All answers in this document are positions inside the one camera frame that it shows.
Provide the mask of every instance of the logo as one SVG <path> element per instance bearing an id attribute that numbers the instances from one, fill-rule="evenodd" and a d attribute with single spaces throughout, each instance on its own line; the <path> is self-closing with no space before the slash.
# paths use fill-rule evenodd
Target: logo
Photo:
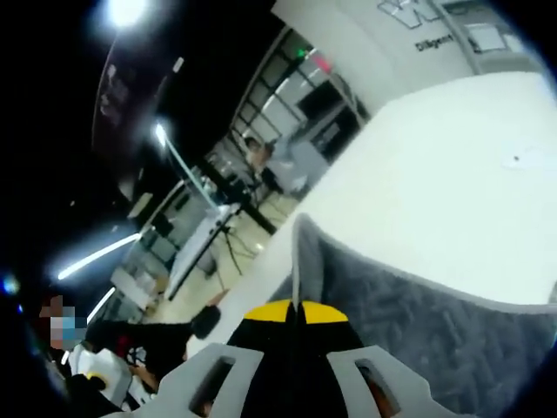
<path id="1" fill-rule="evenodd" d="M 420 27 L 424 21 L 441 19 L 439 13 L 426 0 L 384 0 L 377 8 L 405 25 L 408 29 Z"/>
<path id="2" fill-rule="evenodd" d="M 454 42 L 453 35 L 445 35 L 443 37 L 438 37 L 437 39 L 426 39 L 425 41 L 418 42 L 414 44 L 418 52 L 425 50 L 431 50 L 432 48 L 438 49 L 440 45 L 447 44 L 449 42 Z"/>

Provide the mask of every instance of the yellow stripe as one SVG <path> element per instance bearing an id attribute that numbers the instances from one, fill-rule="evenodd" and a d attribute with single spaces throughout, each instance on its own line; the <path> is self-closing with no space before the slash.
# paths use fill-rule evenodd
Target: yellow stripe
<path id="1" fill-rule="evenodd" d="M 321 305 L 320 303 L 302 302 L 305 312 L 306 324 L 326 324 L 329 322 L 347 322 L 348 317 L 334 307 Z"/>
<path id="2" fill-rule="evenodd" d="M 88 374 L 85 375 L 85 377 L 87 378 L 87 380 L 90 380 L 93 377 L 97 377 L 98 379 L 100 379 L 101 381 L 103 381 L 104 383 L 104 388 L 108 387 L 108 380 L 102 376 L 99 373 L 95 373 L 95 372 L 89 372 Z"/>
<path id="3" fill-rule="evenodd" d="M 244 318 L 247 320 L 267 320 L 270 322 L 286 322 L 289 300 L 270 302 L 262 307 L 256 307 L 248 312 Z"/>

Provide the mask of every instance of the gray felt cover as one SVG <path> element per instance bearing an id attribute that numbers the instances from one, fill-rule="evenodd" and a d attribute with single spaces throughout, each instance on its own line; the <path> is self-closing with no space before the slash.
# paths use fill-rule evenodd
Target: gray felt cover
<path id="1" fill-rule="evenodd" d="M 305 215 L 293 238 L 300 299 L 344 312 L 365 345 L 426 378 L 454 413 L 500 416 L 554 344 L 555 304 L 483 300 L 412 276 L 362 257 Z M 289 277 L 272 299 L 291 297 Z"/>

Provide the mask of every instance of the white table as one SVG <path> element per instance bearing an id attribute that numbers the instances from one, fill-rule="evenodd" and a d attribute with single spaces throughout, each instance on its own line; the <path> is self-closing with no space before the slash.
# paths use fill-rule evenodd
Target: white table
<path id="1" fill-rule="evenodd" d="M 540 75 L 464 78 L 392 101 L 307 195 L 194 355 L 226 342 L 291 269 L 308 213 L 355 251 L 489 300 L 546 304 L 557 276 L 557 107 Z"/>
<path id="2" fill-rule="evenodd" d="M 164 291 L 167 300 L 172 300 L 182 286 L 188 274 L 198 263 L 203 253 L 209 248 L 217 237 L 222 227 L 239 211 L 240 204 L 221 205 L 218 211 L 209 210 L 207 216 L 201 221 L 193 235 L 176 254 L 172 265 L 168 287 Z"/>

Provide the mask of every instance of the floor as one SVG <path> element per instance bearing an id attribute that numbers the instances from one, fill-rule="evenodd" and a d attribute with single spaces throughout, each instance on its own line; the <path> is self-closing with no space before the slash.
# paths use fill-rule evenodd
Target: floor
<path id="1" fill-rule="evenodd" d="M 295 199 L 273 193 L 260 205 L 259 210 L 276 227 L 280 227 L 297 204 Z M 250 268 L 253 258 L 265 248 L 270 236 L 243 212 L 228 225 L 232 228 L 229 237 L 234 259 L 243 273 Z M 148 319 L 149 322 L 188 321 L 223 289 L 230 289 L 242 280 L 223 233 L 215 239 L 211 253 L 217 260 L 218 271 L 206 277 L 204 272 L 195 268 L 172 301 L 160 302 Z"/>

